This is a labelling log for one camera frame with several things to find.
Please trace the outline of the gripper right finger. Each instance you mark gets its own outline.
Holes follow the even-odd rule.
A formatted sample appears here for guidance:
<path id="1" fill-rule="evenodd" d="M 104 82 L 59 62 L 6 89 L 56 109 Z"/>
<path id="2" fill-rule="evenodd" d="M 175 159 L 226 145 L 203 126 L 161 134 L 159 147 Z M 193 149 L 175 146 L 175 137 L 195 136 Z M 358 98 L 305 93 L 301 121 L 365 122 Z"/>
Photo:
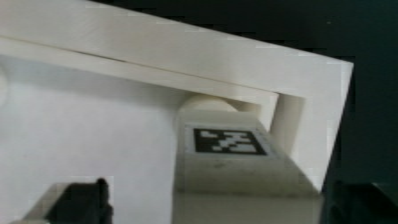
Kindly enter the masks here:
<path id="1" fill-rule="evenodd" d="M 338 181 L 324 224 L 398 224 L 398 183 Z"/>

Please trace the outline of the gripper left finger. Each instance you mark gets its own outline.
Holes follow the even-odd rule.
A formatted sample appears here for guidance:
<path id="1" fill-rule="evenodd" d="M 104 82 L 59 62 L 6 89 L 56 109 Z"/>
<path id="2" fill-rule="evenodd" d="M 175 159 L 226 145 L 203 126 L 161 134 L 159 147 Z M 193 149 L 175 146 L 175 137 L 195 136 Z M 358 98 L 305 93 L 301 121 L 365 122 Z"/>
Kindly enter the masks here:
<path id="1" fill-rule="evenodd" d="M 47 224 L 115 224 L 107 180 L 56 184 L 43 208 Z"/>

